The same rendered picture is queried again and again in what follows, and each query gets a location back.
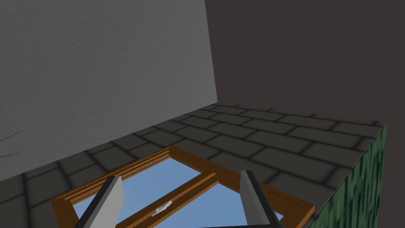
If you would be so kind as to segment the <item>brown wooden framed window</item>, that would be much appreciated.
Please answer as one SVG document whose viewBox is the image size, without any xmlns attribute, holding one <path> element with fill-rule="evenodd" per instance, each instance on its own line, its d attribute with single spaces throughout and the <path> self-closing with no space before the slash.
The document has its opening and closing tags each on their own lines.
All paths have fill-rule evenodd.
<svg viewBox="0 0 405 228">
<path fill-rule="evenodd" d="M 146 210 L 151 210 L 164 199 L 172 200 L 175 208 L 165 214 L 168 218 L 216 184 L 231 193 L 240 192 L 240 174 L 237 172 L 183 149 L 168 146 L 53 197 L 51 203 L 59 228 L 74 228 L 79 222 L 74 205 L 95 196 L 111 176 L 120 176 L 125 184 L 130 184 L 127 191 L 134 196 L 135 203 L 141 203 L 114 228 L 151 228 L 145 225 L 145 221 L 152 218 L 146 215 Z M 136 187 L 140 187 L 145 195 L 135 196 Z"/>
</svg>

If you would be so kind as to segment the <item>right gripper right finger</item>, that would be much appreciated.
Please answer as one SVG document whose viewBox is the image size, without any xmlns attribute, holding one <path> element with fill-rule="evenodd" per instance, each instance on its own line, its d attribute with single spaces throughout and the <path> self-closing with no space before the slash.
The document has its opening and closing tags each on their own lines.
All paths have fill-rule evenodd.
<svg viewBox="0 0 405 228">
<path fill-rule="evenodd" d="M 283 228 L 252 171 L 241 171 L 239 193 L 249 228 Z"/>
</svg>

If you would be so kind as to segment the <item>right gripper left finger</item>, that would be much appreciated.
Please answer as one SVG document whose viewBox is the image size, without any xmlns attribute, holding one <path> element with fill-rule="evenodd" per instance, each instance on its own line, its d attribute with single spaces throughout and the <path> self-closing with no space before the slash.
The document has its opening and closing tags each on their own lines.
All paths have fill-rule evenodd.
<svg viewBox="0 0 405 228">
<path fill-rule="evenodd" d="M 115 228 L 123 201 L 121 176 L 108 177 L 74 228 Z"/>
</svg>

